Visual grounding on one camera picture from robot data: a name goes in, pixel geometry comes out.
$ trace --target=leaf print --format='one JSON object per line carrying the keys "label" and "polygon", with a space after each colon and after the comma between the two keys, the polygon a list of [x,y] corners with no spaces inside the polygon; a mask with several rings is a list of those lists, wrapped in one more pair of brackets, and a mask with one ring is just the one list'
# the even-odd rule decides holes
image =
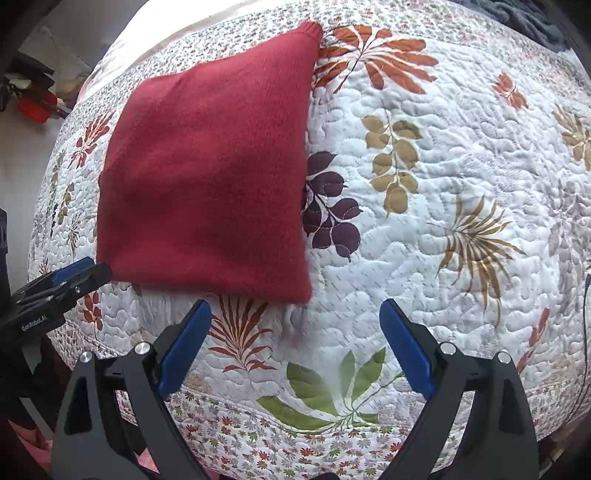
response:
{"label": "leaf print", "polygon": [[554,225],[548,237],[548,253],[556,256],[559,264],[558,293],[561,295],[558,313],[570,316],[579,314],[582,298],[579,289],[573,288],[584,284],[584,263],[588,259],[587,245],[591,242],[591,202],[586,195],[581,195],[578,181],[563,183],[558,180],[558,196],[552,191],[547,193],[548,214]]}
{"label": "leaf print", "polygon": [[361,213],[359,204],[353,199],[341,199],[330,207],[330,211],[341,220],[351,220]]}
{"label": "leaf print", "polygon": [[44,257],[43,260],[41,260],[41,265],[39,265],[39,274],[40,275],[45,275],[46,273],[49,273],[49,258]]}
{"label": "leaf print", "polygon": [[374,157],[374,161],[372,162],[371,171],[376,175],[383,175],[389,169],[392,168],[392,154],[390,153],[379,153]]}
{"label": "leaf print", "polygon": [[272,395],[260,397],[256,402],[265,410],[271,412],[277,420],[299,430],[317,430],[332,423],[304,415]]}
{"label": "leaf print", "polygon": [[504,72],[499,75],[499,78],[497,79],[496,83],[493,84],[492,89],[499,93],[505,100],[507,100],[509,105],[511,105],[516,110],[519,110],[522,107],[530,107],[527,104],[525,97],[513,84],[513,80],[511,80],[511,78],[509,78],[509,76]]}
{"label": "leaf print", "polygon": [[68,209],[70,202],[72,201],[72,192],[74,191],[74,184],[70,183],[64,192],[64,196],[61,199],[60,210],[57,212],[57,224],[61,225],[64,223],[64,218],[68,215]]}
{"label": "leaf print", "polygon": [[322,377],[301,365],[287,364],[287,379],[295,396],[313,410],[337,416],[330,391]]}
{"label": "leaf print", "polygon": [[346,187],[343,177],[333,171],[326,171],[309,182],[312,191],[325,197],[338,197]]}
{"label": "leaf print", "polygon": [[503,260],[513,260],[510,254],[511,250],[521,255],[525,255],[525,252],[509,242],[491,236],[502,232],[511,222],[502,222],[505,210],[495,217],[496,201],[493,202],[488,215],[481,219],[485,203],[483,195],[474,210],[464,215],[462,199],[459,195],[456,196],[456,220],[451,228],[446,229],[449,232],[447,247],[439,270],[446,268],[453,256],[456,255],[458,266],[457,278],[454,283],[459,280],[464,266],[467,265],[470,275],[467,293],[472,291],[474,271],[476,270],[480,279],[480,291],[485,310],[488,306],[489,287],[495,293],[498,307],[496,326],[498,326],[501,321],[501,287],[496,269],[502,271],[510,282],[511,279],[503,266]]}
{"label": "leaf print", "polygon": [[525,367],[527,366],[528,360],[535,352],[535,348],[539,343],[542,335],[544,334],[547,326],[548,317],[550,316],[550,309],[545,308],[542,310],[542,315],[540,316],[540,321],[538,322],[537,327],[533,327],[531,331],[531,336],[528,341],[529,349],[523,354],[523,356],[519,359],[517,363],[517,372],[521,373]]}
{"label": "leaf print", "polygon": [[352,223],[337,223],[330,231],[330,237],[336,252],[351,261],[351,254],[357,250],[361,242],[357,227]]}
{"label": "leaf print", "polygon": [[573,147],[574,160],[584,159],[585,168],[591,170],[591,131],[583,126],[577,115],[568,113],[559,105],[556,108],[554,118],[566,130],[562,133],[564,143]]}
{"label": "leaf print", "polygon": [[269,345],[252,346],[261,335],[272,332],[269,328],[260,329],[258,327],[261,316],[269,304],[267,302],[262,303],[251,314],[254,299],[248,299],[242,311],[240,298],[236,299],[235,306],[232,305],[230,297],[228,297],[227,304],[225,304],[221,295],[218,295],[218,299],[222,318],[220,319],[217,315],[212,316],[212,327],[209,330],[209,335],[222,342],[224,346],[213,346],[208,350],[229,356],[237,362],[237,365],[226,366],[223,372],[231,370],[252,372],[257,369],[277,370],[259,359],[250,358],[264,349],[271,350]]}
{"label": "leaf print", "polygon": [[420,140],[423,138],[418,127],[413,125],[411,122],[407,122],[406,120],[394,122],[392,129],[399,137],[412,138],[414,140]]}
{"label": "leaf print", "polygon": [[76,257],[76,246],[78,244],[78,238],[80,237],[80,232],[78,228],[80,227],[82,216],[81,212],[76,212],[72,218],[72,224],[70,225],[70,230],[68,231],[68,238],[66,239],[66,245],[70,247],[72,250],[72,257]]}
{"label": "leaf print", "polygon": [[384,149],[391,144],[388,153],[379,153],[372,162],[372,173],[378,177],[370,180],[370,185],[378,192],[386,192],[384,210],[386,217],[390,213],[404,213],[408,210],[408,194],[418,192],[418,182],[410,173],[418,162],[418,154],[412,140],[421,139],[419,128],[407,120],[390,123],[376,115],[368,115],[361,119],[365,128],[370,131],[365,135],[368,148]]}
{"label": "leaf print", "polygon": [[84,166],[86,157],[94,152],[98,139],[109,131],[107,124],[113,118],[113,115],[114,113],[99,116],[86,127],[84,137],[80,137],[76,142],[76,148],[74,149],[68,168],[74,162],[76,162],[76,168]]}
{"label": "leaf print", "polygon": [[312,200],[308,208],[304,210],[301,216],[301,223],[304,226],[304,232],[309,236],[320,228],[322,222],[322,210],[316,199]]}
{"label": "leaf print", "polygon": [[318,231],[314,234],[312,238],[312,248],[328,248],[332,244],[332,239],[330,237],[330,231],[332,230],[333,224],[331,217],[328,216]]}
{"label": "leaf print", "polygon": [[49,201],[47,202],[47,210],[46,210],[46,222],[49,224],[49,221],[50,221],[49,216],[50,216],[50,214],[52,212],[52,208],[53,208],[53,214],[51,214],[51,228],[50,228],[50,234],[49,234],[50,238],[53,235],[53,228],[56,225],[57,204],[55,204],[55,201],[56,201],[56,193],[57,193],[57,182],[60,178],[60,169],[61,169],[61,165],[64,162],[65,156],[66,156],[66,150],[62,150],[60,152],[60,154],[57,156],[57,160],[56,160],[55,165],[53,165],[53,168],[51,169],[51,180],[50,180],[50,184],[49,184]]}
{"label": "leaf print", "polygon": [[349,392],[353,375],[355,374],[355,357],[353,356],[353,352],[351,350],[349,350],[349,353],[345,355],[343,361],[340,363],[339,374],[340,392],[341,395],[343,395],[343,398],[345,398]]}
{"label": "leaf print", "polygon": [[404,162],[407,168],[413,168],[418,162],[418,155],[410,142],[406,140],[398,140],[394,144],[394,150],[400,160]]}
{"label": "leaf print", "polygon": [[359,230],[351,220],[361,214],[357,201],[351,198],[338,200],[334,205],[327,205],[322,197],[338,197],[344,188],[345,180],[333,171],[323,171],[334,160],[336,155],[326,151],[317,152],[308,158],[308,173],[315,174],[311,180],[306,180],[302,193],[302,226],[307,236],[313,234],[312,248],[326,249],[335,246],[337,254],[351,261],[361,242]]}
{"label": "leaf print", "polygon": [[86,323],[94,323],[99,330],[103,329],[102,312],[99,308],[99,293],[84,296],[82,300],[82,315]]}
{"label": "leaf print", "polygon": [[385,358],[386,349],[382,348],[359,369],[353,384],[352,401],[357,400],[379,378]]}
{"label": "leaf print", "polygon": [[308,158],[308,176],[326,170],[336,155],[329,152],[316,152]]}
{"label": "leaf print", "polygon": [[362,418],[363,421],[368,423],[377,423],[378,422],[378,414],[377,413],[360,413],[359,416]]}
{"label": "leaf print", "polygon": [[326,87],[346,72],[333,91],[338,93],[358,63],[365,66],[371,85],[378,90],[384,88],[384,80],[388,78],[409,92],[423,94],[425,91],[413,77],[427,82],[435,80],[425,70],[415,68],[433,67],[439,63],[433,57],[419,53],[426,48],[424,40],[388,40],[392,38],[390,30],[382,28],[374,34],[374,29],[368,25],[338,27],[332,34],[337,42],[320,49],[319,59],[328,62],[320,63],[314,71],[319,77],[314,87]]}
{"label": "leaf print", "polygon": [[[313,370],[288,363],[286,369],[286,377],[289,381],[290,387],[294,391],[294,395],[301,399],[303,403],[312,410],[323,412],[320,416],[330,414],[334,420],[328,421],[318,418],[317,416],[305,415],[296,409],[285,405],[276,396],[265,396],[257,400],[259,405],[273,414],[279,421],[290,427],[298,430],[304,430],[305,434],[317,435],[324,432],[334,431],[333,435],[337,435],[344,429],[351,427],[367,427],[369,424],[377,423],[378,416],[375,413],[361,413],[359,410],[365,408],[364,405],[377,392],[383,388],[390,386],[397,378],[403,376],[400,372],[390,382],[373,392],[371,395],[365,395],[363,400],[362,395],[369,389],[369,386],[378,380],[382,364],[385,360],[385,348],[376,352],[372,358],[359,369],[355,375],[355,357],[353,352],[349,351],[339,366],[340,388],[339,392],[342,396],[342,403],[339,404],[339,412],[333,402],[333,397],[328,388],[328,384],[324,379]],[[352,396],[349,396],[351,383],[355,377],[353,385]],[[357,406],[353,407],[353,402],[357,400]],[[349,437],[359,435],[358,430],[349,432]]]}
{"label": "leaf print", "polygon": [[398,183],[391,183],[388,186],[384,210],[386,210],[386,217],[392,212],[404,213],[408,210],[408,195]]}

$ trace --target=quilted bedspread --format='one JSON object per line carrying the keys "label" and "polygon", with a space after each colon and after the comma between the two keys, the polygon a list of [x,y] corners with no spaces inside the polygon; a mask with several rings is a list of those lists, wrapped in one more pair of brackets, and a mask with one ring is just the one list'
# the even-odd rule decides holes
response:
{"label": "quilted bedspread", "polygon": [[[294,2],[189,34],[128,70],[64,123],[35,210],[30,278],[95,255],[99,174],[142,79],[305,19],[324,28],[302,198],[310,303],[113,283],[66,314],[54,346],[70,366],[87,349],[122,355],[203,298],[210,335],[168,402],[203,464],[235,478],[371,479],[424,405],[379,328],[393,297],[466,354],[507,350],[538,437],[553,432],[584,380],[591,87],[567,60],[444,0]],[[229,126],[220,140],[231,136]],[[438,466],[453,459],[469,408],[465,395]]]}

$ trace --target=purple leaf print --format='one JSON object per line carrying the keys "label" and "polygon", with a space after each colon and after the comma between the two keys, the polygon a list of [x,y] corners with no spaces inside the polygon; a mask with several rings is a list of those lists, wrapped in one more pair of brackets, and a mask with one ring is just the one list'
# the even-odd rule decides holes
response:
{"label": "purple leaf print", "polygon": [[330,211],[341,220],[350,220],[361,213],[357,201],[353,199],[341,199],[330,207]]}
{"label": "purple leaf print", "polygon": [[320,210],[320,205],[316,199],[314,199],[310,202],[308,208],[304,210],[304,213],[301,216],[301,223],[304,225],[304,232],[306,232],[306,235],[310,236],[311,233],[317,231],[320,228],[321,222],[322,211]]}
{"label": "purple leaf print", "polygon": [[361,241],[357,227],[351,223],[338,223],[331,230],[331,237],[336,252],[341,257],[351,260],[351,253],[357,250]]}
{"label": "purple leaf print", "polygon": [[338,197],[345,186],[343,177],[334,171],[321,173],[310,180],[312,191],[325,197]]}
{"label": "purple leaf print", "polygon": [[329,152],[316,152],[308,158],[308,176],[328,168],[336,155]]}
{"label": "purple leaf print", "polygon": [[343,220],[351,220],[362,213],[356,200],[342,198],[327,205],[328,198],[338,197],[346,187],[345,180],[334,171],[325,171],[336,155],[322,151],[308,158],[308,176],[302,191],[302,224],[307,236],[313,234],[312,248],[326,249],[334,245],[337,255],[351,261],[351,255],[361,243],[357,227]]}
{"label": "purple leaf print", "polygon": [[330,216],[322,222],[320,229],[314,234],[312,239],[312,248],[328,248],[331,245],[330,231],[332,230],[332,220]]}

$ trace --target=red object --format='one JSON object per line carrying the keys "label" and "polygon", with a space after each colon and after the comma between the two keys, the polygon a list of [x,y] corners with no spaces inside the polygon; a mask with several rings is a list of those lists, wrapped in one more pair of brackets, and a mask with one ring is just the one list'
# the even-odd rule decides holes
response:
{"label": "red object", "polygon": [[113,279],[305,303],[301,191],[322,28],[145,80],[100,176],[97,260]]}
{"label": "red object", "polygon": [[56,105],[57,97],[53,93],[33,86],[30,90],[22,91],[17,108],[30,120],[43,124],[51,115],[49,110]]}

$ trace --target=blue gripper pad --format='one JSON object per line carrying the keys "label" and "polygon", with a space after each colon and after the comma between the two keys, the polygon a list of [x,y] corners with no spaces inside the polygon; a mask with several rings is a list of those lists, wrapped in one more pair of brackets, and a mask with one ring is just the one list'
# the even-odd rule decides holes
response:
{"label": "blue gripper pad", "polygon": [[196,303],[188,315],[190,318],[183,321],[183,329],[160,363],[158,393],[163,399],[180,390],[212,325],[212,310],[206,301]]}
{"label": "blue gripper pad", "polygon": [[60,283],[69,280],[81,271],[94,266],[95,261],[92,260],[91,257],[84,257],[82,260],[78,260],[78,262],[74,262],[72,265],[68,265],[67,267],[56,271],[53,275],[53,278],[51,279],[51,282],[53,283],[54,287],[57,287]]}
{"label": "blue gripper pad", "polygon": [[379,325],[411,388],[429,400],[435,391],[431,363],[389,300],[383,302],[379,309]]}

